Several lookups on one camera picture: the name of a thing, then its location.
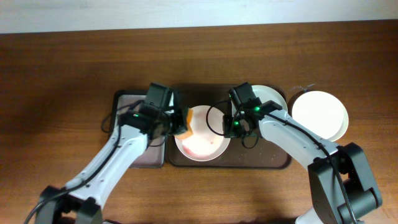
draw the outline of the white ceramic dish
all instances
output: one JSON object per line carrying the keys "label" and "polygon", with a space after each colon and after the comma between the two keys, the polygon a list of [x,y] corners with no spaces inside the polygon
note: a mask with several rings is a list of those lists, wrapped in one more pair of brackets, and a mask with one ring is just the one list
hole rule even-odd
{"label": "white ceramic dish", "polygon": [[[193,118],[190,123],[193,136],[183,141],[174,138],[181,153],[194,161],[210,161],[220,156],[228,147],[231,139],[216,135],[211,132],[206,124],[206,113],[210,106],[193,107]],[[209,124],[217,133],[223,132],[224,113],[217,108],[212,108],[209,113]]]}
{"label": "white ceramic dish", "polygon": [[348,129],[348,113],[342,102],[323,91],[310,91],[299,96],[292,117],[320,137],[329,141],[341,138]]}

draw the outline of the black cable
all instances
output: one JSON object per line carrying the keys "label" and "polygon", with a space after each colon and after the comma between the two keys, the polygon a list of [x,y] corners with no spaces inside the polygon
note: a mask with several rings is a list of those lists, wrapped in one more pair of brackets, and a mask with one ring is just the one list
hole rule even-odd
{"label": "black cable", "polygon": [[[212,106],[210,106],[209,110],[208,110],[207,113],[206,113],[206,124],[207,124],[207,126],[209,127],[210,131],[213,132],[213,133],[215,133],[216,135],[219,135],[219,136],[226,136],[226,135],[228,135],[228,134],[233,130],[234,126],[231,125],[230,129],[229,129],[228,132],[225,133],[225,134],[220,134],[220,133],[216,132],[215,130],[213,130],[213,128],[210,127],[210,124],[209,124],[209,113],[210,113],[210,110],[211,110],[213,107],[215,107],[215,106],[217,106],[217,105],[219,105],[219,104],[221,104],[221,103],[229,103],[229,102],[230,102],[229,100],[223,100],[223,101],[217,102],[217,103],[213,104]],[[233,117],[232,122],[231,122],[232,124],[234,123],[234,121],[235,121],[235,119],[236,119],[236,116],[238,115],[238,112],[240,112],[240,111],[237,110],[237,111],[235,112],[234,117]]]}
{"label": "black cable", "polygon": [[[152,123],[152,126],[150,127],[150,130],[152,130],[152,129],[154,128],[156,121],[160,119],[160,115],[161,115],[162,113],[165,114],[166,117],[170,120],[169,116],[167,116],[167,114],[166,114],[164,111],[159,110],[159,112],[157,113],[156,120]],[[163,145],[165,142],[166,142],[166,137],[164,137],[164,141],[163,141],[161,144],[151,146],[151,145],[149,145],[149,143],[148,143],[148,144],[147,144],[147,148],[148,148],[148,147],[157,147],[157,146],[161,146],[161,145]]]}
{"label": "black cable", "polygon": [[[130,106],[134,109],[134,108],[136,108],[139,104],[141,104],[142,102],[144,102],[144,100],[137,100],[137,101],[135,101],[135,102],[133,102],[133,103],[130,103],[130,104],[128,104],[128,105],[121,106],[121,107],[119,107],[118,109],[116,109],[115,113],[118,112],[119,110],[123,110],[123,109],[125,109],[125,108],[127,108],[127,107],[130,107]],[[104,132],[104,133],[110,133],[110,132],[111,132],[110,130],[105,130],[105,128],[104,128],[105,122],[107,122],[107,120],[110,119],[111,116],[112,116],[112,113],[106,115],[106,117],[105,117],[105,118],[102,120],[102,122],[101,122],[101,131]]]}
{"label": "black cable", "polygon": [[296,126],[296,125],[294,125],[294,124],[292,124],[292,123],[290,123],[290,122],[288,122],[288,121],[285,121],[285,120],[283,120],[283,119],[281,119],[281,118],[278,118],[277,116],[274,116],[274,115],[272,115],[272,114],[266,114],[266,115],[267,115],[267,116],[270,116],[271,118],[274,118],[274,119],[276,119],[276,120],[278,120],[278,121],[280,121],[280,122],[282,122],[282,123],[284,123],[284,124],[286,124],[286,125],[289,125],[289,126],[295,128],[295,129],[299,130],[300,132],[302,132],[303,134],[305,134],[307,137],[309,137],[309,138],[310,138],[310,139],[323,151],[323,153],[326,155],[326,157],[327,157],[328,160],[329,160],[329,164],[330,164],[331,167],[333,168],[333,172],[335,173],[335,175],[336,175],[336,177],[337,177],[337,181],[338,181],[338,183],[339,183],[339,185],[340,185],[340,188],[341,188],[341,191],[342,191],[342,193],[343,193],[344,200],[345,200],[345,202],[346,202],[346,204],[347,204],[347,208],[348,208],[348,211],[349,211],[349,215],[351,216],[351,219],[352,219],[353,223],[354,223],[354,224],[358,224],[358,222],[357,222],[357,220],[356,220],[356,218],[355,218],[355,214],[354,214],[353,208],[352,208],[352,206],[351,206],[351,204],[350,204],[350,202],[349,202],[348,194],[347,194],[347,191],[346,191],[346,189],[345,189],[345,187],[344,187],[343,179],[341,178],[340,173],[339,173],[337,167],[335,166],[335,164],[332,163],[332,161],[331,161],[331,156],[330,156],[329,152],[325,149],[325,147],[323,146],[323,144],[320,143],[320,142],[318,142],[318,140],[316,140],[312,135],[310,135],[310,134],[309,134],[308,132],[306,132],[304,129],[302,129],[302,128],[300,128],[300,127],[298,127],[298,126]]}
{"label": "black cable", "polygon": [[256,134],[256,142],[255,142],[254,145],[251,146],[251,147],[247,147],[247,146],[245,145],[244,139],[246,139],[246,137],[247,137],[247,136],[243,136],[243,137],[241,138],[241,142],[242,142],[242,146],[243,146],[243,147],[245,147],[246,149],[252,149],[252,148],[254,148],[255,146],[257,146],[257,143],[259,142],[259,136],[258,136],[257,134]]}
{"label": "black cable", "polygon": [[164,136],[164,139],[163,139],[162,143],[157,144],[157,145],[150,145],[150,146],[148,146],[148,147],[158,147],[158,146],[162,146],[162,145],[166,142],[167,137],[168,137],[168,136]]}
{"label": "black cable", "polygon": [[[117,111],[123,109],[123,108],[127,108],[128,106],[132,107],[132,110],[137,107],[140,103],[142,103],[144,100],[138,100],[130,105],[126,105],[126,106],[122,106],[120,108],[117,109]],[[56,200],[66,194],[69,194],[70,192],[77,190],[83,186],[85,186],[87,183],[89,183],[100,171],[101,169],[106,165],[106,163],[110,160],[110,158],[112,157],[112,155],[114,154],[114,152],[116,151],[116,149],[118,148],[119,145],[119,141],[120,141],[120,137],[121,137],[121,126],[118,126],[118,138],[116,140],[116,142],[114,143],[114,146],[112,148],[112,151],[108,154],[108,156],[105,158],[105,160],[102,162],[102,164],[93,172],[93,174],[91,174],[86,180],[82,180],[82,182],[80,184],[78,184],[77,186],[74,186],[70,189],[64,189],[63,191],[61,191],[60,193],[54,195],[53,197],[47,198],[45,200],[40,201],[28,214],[28,216],[26,217],[24,224],[29,224],[29,221],[32,219],[32,217],[39,211],[39,209],[41,209],[45,204],[49,203],[52,200]]]}

